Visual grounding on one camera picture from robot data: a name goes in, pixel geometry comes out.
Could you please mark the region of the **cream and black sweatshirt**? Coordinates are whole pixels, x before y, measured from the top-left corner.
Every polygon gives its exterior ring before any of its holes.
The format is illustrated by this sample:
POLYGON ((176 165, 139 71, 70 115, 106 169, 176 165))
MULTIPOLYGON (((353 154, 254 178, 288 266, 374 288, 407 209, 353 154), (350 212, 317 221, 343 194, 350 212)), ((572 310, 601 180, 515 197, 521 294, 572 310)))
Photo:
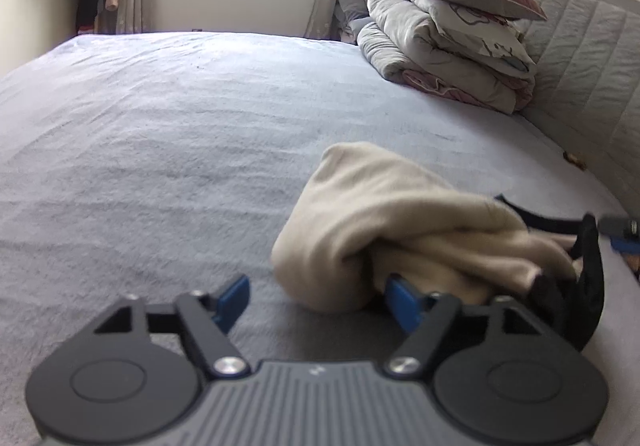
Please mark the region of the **cream and black sweatshirt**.
POLYGON ((545 218, 454 189, 372 143, 324 151, 271 252, 274 278, 318 313, 360 310, 390 276, 482 305, 515 297, 574 348, 605 298, 596 220, 545 218))

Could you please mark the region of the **grey quilted headboard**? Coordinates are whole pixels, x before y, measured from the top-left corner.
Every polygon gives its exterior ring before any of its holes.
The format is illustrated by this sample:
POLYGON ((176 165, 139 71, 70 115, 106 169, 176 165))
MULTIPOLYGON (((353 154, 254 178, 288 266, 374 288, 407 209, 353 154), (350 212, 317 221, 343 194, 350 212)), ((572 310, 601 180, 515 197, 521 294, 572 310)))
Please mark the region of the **grey quilted headboard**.
POLYGON ((638 0, 534 0, 521 20, 537 65, 524 117, 585 163, 623 208, 639 212, 638 0))

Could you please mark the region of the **folded grey pink quilt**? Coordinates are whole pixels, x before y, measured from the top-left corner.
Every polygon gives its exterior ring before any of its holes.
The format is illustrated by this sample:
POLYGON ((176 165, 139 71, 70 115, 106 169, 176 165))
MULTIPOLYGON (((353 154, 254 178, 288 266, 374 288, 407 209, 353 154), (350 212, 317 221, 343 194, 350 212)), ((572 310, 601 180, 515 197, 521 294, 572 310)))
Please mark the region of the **folded grey pink quilt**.
POLYGON ((537 65, 512 24, 446 0, 368 0, 357 44, 385 80, 512 114, 532 101, 537 65))

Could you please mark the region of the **grey pillows behind quilt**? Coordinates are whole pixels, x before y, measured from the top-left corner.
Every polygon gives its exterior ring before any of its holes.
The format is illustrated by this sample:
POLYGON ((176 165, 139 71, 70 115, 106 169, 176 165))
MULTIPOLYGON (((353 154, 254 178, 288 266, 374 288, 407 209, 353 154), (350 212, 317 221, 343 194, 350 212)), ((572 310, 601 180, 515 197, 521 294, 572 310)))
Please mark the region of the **grey pillows behind quilt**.
POLYGON ((369 22, 367 0, 336 0, 331 36, 340 42, 356 45, 358 33, 369 22))

